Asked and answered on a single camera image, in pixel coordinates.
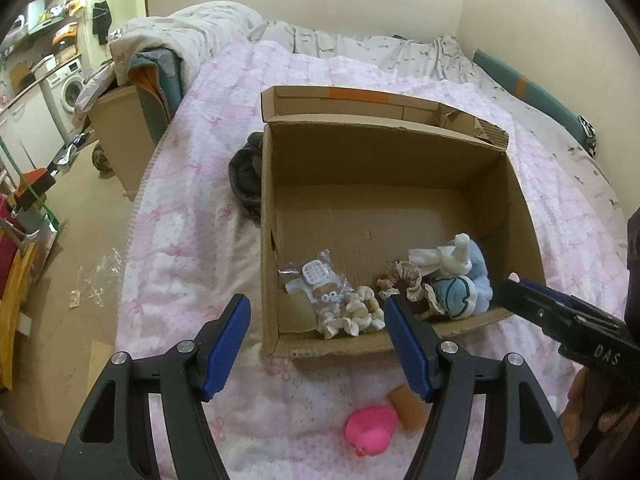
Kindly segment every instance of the metal screw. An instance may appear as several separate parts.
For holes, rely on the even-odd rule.
[[[524,362],[524,359],[520,354],[509,354],[507,356],[507,361],[514,366],[520,366]]]
[[[443,341],[440,343],[440,349],[445,354],[455,354],[458,351],[458,345],[456,345],[453,341]]]
[[[121,365],[127,360],[127,355],[124,352],[116,352],[111,356],[111,362],[115,365]]]
[[[191,339],[185,339],[178,343],[178,352],[181,354],[188,354],[194,348],[196,348],[196,345]]]

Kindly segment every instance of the red object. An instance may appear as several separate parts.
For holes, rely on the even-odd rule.
[[[395,410],[388,406],[369,406],[351,413],[344,437],[355,447],[356,455],[379,455],[391,444],[397,424]]]
[[[42,196],[47,189],[56,183],[56,179],[53,178],[46,170],[46,168],[39,168],[38,170],[28,171],[24,174],[24,179],[29,183],[38,196]],[[20,208],[27,211],[36,202],[36,197],[29,189],[20,181],[15,192],[15,203]]]
[[[15,226],[17,224],[15,219],[11,217],[11,208],[9,208],[4,195],[0,195],[0,216],[11,225]],[[0,230],[0,233],[0,294],[4,294],[6,280],[9,278],[9,272],[18,248],[4,231]]]

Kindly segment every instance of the blanket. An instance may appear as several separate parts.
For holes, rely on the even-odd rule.
[[[252,323],[225,389],[204,405],[231,478],[402,478],[419,434],[398,431],[388,451],[356,457],[342,436],[355,409],[386,403],[404,382],[390,352],[360,358],[288,360],[260,355],[260,233],[242,214],[227,165],[263,128],[260,92],[314,84],[398,92],[441,101],[497,124],[529,205],[549,286],[622,315],[628,274],[590,204],[532,133],[471,84],[398,76],[353,59],[291,54],[239,40],[206,60],[159,143],[136,198],[118,308],[118,349],[134,358],[165,352],[216,319],[235,292],[252,302]],[[519,352],[552,407],[562,410],[576,366],[558,345],[512,316],[456,338],[471,353]],[[164,478],[175,478],[159,399],[151,402]],[[458,477],[469,479],[482,427],[474,403]]]

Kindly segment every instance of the beige floor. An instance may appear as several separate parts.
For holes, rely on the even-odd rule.
[[[17,334],[14,388],[0,395],[10,424],[58,442],[66,440],[86,397],[92,341],[113,344],[116,331],[116,282],[106,287],[104,307],[88,293],[69,307],[78,269],[82,282],[111,248],[124,251],[132,211],[118,179],[101,178],[92,166],[91,152],[92,146],[82,150],[47,193],[62,228],[23,306],[33,325],[29,338]]]

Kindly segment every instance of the small box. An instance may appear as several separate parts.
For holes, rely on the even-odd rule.
[[[377,292],[376,280],[410,248],[437,247],[465,232],[482,249],[494,286],[510,272],[545,283],[529,209],[506,155],[508,136],[497,126],[434,101],[309,86],[265,90],[262,116],[263,353],[392,349],[386,331],[325,340],[309,330],[312,317],[297,319],[304,314],[278,269],[324,249],[351,285]],[[454,336],[509,315],[493,305],[434,328]]]
[[[95,102],[89,118],[104,155],[133,202],[156,148],[138,90],[128,85],[107,92]]]
[[[56,61],[58,62],[58,64],[62,64],[64,62],[69,61],[77,53],[78,51],[76,49],[76,46],[73,44],[71,46],[64,48],[60,52],[58,52],[56,54]]]

